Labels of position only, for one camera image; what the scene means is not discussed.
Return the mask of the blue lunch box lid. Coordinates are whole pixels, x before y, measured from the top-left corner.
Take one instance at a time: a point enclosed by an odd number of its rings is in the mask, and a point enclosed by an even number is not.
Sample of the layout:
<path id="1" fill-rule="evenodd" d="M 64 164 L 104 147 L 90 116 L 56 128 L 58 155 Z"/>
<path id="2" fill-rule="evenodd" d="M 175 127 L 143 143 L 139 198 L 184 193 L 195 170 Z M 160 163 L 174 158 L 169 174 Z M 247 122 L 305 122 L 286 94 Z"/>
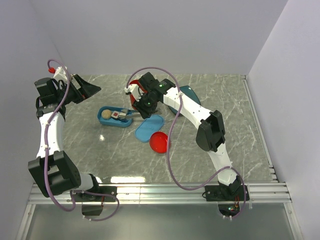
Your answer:
<path id="1" fill-rule="evenodd" d="M 135 130 L 135 137 L 142 143 L 150 141 L 151 136 L 165 124 L 165 119 L 158 114 L 146 118 Z"/>

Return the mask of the metal food tongs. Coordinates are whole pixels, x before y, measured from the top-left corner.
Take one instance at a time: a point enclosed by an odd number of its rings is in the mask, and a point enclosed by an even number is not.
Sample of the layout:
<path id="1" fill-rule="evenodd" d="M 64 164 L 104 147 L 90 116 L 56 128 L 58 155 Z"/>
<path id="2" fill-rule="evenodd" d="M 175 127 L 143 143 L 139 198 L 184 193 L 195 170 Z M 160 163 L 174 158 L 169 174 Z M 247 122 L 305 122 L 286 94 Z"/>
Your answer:
<path id="1" fill-rule="evenodd" d="M 127 113 L 127 120 L 141 116 L 140 113 L 135 109 L 123 108 L 120 112 Z"/>

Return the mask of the sushi roll white centre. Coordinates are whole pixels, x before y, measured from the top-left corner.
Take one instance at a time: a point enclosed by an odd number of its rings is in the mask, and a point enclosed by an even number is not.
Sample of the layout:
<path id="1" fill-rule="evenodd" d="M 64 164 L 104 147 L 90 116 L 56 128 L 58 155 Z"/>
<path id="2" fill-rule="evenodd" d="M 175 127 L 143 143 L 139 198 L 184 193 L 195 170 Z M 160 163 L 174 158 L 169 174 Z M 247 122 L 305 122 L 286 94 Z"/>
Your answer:
<path id="1" fill-rule="evenodd" d="M 120 121 L 126 121 L 127 120 L 127 116 L 128 116 L 128 114 L 126 112 L 119 112 L 118 119 Z"/>

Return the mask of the red round cup lid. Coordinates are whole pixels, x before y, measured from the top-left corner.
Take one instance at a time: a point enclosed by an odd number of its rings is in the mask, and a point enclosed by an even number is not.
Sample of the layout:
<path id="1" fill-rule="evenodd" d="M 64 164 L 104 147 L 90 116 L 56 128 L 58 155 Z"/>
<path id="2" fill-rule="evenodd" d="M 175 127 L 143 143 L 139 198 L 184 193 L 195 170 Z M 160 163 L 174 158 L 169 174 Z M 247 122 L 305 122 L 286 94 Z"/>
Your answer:
<path id="1" fill-rule="evenodd" d="M 167 152 L 167 146 L 171 146 L 171 142 L 166 133 L 157 131 L 150 137 L 149 145 L 154 152 L 164 154 Z"/>

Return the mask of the sushi roll red centre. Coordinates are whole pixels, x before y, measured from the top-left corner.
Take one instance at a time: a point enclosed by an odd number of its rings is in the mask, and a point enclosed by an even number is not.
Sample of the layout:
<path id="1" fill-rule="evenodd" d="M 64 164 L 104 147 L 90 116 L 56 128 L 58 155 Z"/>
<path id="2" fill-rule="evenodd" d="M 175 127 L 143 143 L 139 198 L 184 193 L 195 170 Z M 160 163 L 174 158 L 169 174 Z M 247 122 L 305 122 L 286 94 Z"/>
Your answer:
<path id="1" fill-rule="evenodd" d="M 115 119 L 115 120 L 119 119 L 119 118 L 120 118 L 120 112 L 118 112 L 118 111 L 113 111 L 113 112 L 111 113 L 111 117 L 112 117 L 113 119 Z"/>

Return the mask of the white steamed bun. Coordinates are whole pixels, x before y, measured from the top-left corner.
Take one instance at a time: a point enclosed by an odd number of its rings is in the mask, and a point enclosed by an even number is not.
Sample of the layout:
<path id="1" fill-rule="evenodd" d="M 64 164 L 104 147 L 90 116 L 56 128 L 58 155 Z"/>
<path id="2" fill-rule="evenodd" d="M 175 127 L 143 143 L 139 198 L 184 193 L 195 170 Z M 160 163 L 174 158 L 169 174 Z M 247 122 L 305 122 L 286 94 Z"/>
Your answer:
<path id="1" fill-rule="evenodd" d="M 102 112 L 101 112 L 101 117 L 104 119 L 104 120 L 109 120 L 111 117 L 112 117 L 112 111 L 110 109 L 104 109 Z"/>

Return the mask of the blue lunch box base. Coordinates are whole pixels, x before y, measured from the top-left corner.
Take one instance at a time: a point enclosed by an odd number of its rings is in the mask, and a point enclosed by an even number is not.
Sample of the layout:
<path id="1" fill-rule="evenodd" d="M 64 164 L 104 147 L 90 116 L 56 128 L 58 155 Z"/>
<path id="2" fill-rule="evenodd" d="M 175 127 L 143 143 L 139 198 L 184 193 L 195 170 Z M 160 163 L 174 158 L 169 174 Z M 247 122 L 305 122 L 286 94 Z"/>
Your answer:
<path id="1" fill-rule="evenodd" d="M 114 119 L 112 117 L 109 119 L 104 119 L 102 117 L 102 112 L 104 110 L 110 110 L 111 112 L 116 111 L 116 112 L 124 113 L 122 111 L 122 110 L 124 110 L 124 108 L 122 108 L 122 107 L 114 107 L 114 106 L 101 107 L 97 113 L 97 119 L 98 119 L 99 123 L 102 125 L 125 128 L 125 127 L 130 126 L 133 121 L 132 118 L 128 118 L 128 117 L 126 117 L 124 120 Z"/>

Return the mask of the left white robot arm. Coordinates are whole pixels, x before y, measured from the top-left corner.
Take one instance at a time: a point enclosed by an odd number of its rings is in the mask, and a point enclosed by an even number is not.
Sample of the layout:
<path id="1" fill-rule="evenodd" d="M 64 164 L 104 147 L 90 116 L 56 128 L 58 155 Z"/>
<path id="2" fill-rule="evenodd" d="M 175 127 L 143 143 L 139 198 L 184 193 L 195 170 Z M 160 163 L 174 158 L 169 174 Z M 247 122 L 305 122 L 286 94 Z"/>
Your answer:
<path id="1" fill-rule="evenodd" d="M 63 149 L 63 128 L 66 118 L 66 105 L 82 101 L 98 93 L 99 86 L 88 83 L 79 75 L 74 75 L 79 88 L 62 79 L 45 77 L 34 85 L 39 93 L 36 99 L 36 117 L 41 126 L 40 147 L 36 159 L 28 162 L 28 170 L 47 198 L 47 188 L 54 196 L 77 189 L 89 201 L 101 196 L 101 188 L 93 174 L 81 174 Z"/>

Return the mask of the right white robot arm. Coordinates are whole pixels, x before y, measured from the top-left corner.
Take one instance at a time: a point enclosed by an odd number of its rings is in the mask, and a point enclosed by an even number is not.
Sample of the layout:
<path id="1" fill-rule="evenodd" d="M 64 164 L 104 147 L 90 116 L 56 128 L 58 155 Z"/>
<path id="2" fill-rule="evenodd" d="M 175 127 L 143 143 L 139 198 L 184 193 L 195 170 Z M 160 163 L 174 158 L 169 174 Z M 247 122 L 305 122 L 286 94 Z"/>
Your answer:
<path id="1" fill-rule="evenodd" d="M 125 93 L 130 96 L 132 107 L 143 119 L 155 113 L 158 103 L 167 105 L 183 115 L 196 128 L 195 141 L 208 153 L 216 169 L 220 193 L 226 200 L 238 195 L 241 179 L 232 169 L 232 162 L 225 145 L 225 126 L 222 114 L 211 111 L 186 96 L 177 82 L 169 79 L 157 80 L 150 72 L 138 80 L 129 80 Z"/>

